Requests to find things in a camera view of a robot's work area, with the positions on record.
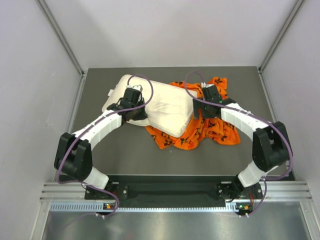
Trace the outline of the white pillow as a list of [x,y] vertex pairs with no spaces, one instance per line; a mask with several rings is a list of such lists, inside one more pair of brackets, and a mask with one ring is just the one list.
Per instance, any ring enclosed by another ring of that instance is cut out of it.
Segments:
[[112,92],[108,94],[102,111],[123,97],[128,84],[142,86],[142,97],[145,101],[152,98],[145,106],[147,118],[130,120],[130,124],[140,127],[151,126],[175,138],[183,135],[194,112],[193,98],[188,95],[183,86],[178,87],[156,81],[148,82],[137,76],[130,78],[127,74],[122,76]]

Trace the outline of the orange patterned pillowcase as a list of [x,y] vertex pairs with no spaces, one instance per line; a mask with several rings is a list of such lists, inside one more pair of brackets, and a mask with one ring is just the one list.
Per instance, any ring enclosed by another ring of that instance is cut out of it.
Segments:
[[[227,99],[227,78],[213,77],[208,84],[215,85],[222,99]],[[196,91],[198,98],[203,97],[200,83],[187,83],[186,88],[189,91]],[[237,145],[241,142],[235,126],[218,117],[203,118],[202,113],[199,113],[198,119],[194,119],[193,114],[191,115],[191,120],[180,137],[171,136],[153,126],[146,126],[145,129],[161,150],[169,146],[182,150],[193,150],[205,138],[212,139],[221,145]]]

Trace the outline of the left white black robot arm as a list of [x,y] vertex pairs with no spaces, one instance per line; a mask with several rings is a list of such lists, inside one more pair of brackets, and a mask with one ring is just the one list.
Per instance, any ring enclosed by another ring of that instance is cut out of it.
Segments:
[[147,118],[141,85],[128,85],[116,103],[112,103],[93,122],[74,133],[65,132],[59,139],[54,160],[56,181],[60,184],[82,183],[96,190],[102,198],[114,191],[110,178],[93,167],[92,151],[112,131],[130,120]]

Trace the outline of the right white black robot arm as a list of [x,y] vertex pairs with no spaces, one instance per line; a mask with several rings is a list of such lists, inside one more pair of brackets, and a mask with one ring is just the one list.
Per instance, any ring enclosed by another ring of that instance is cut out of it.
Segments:
[[243,132],[252,141],[252,161],[225,189],[227,201],[245,198],[252,186],[292,156],[286,127],[280,121],[272,123],[243,109],[231,98],[222,98],[214,84],[201,84],[203,96],[193,99],[194,117],[220,118]]

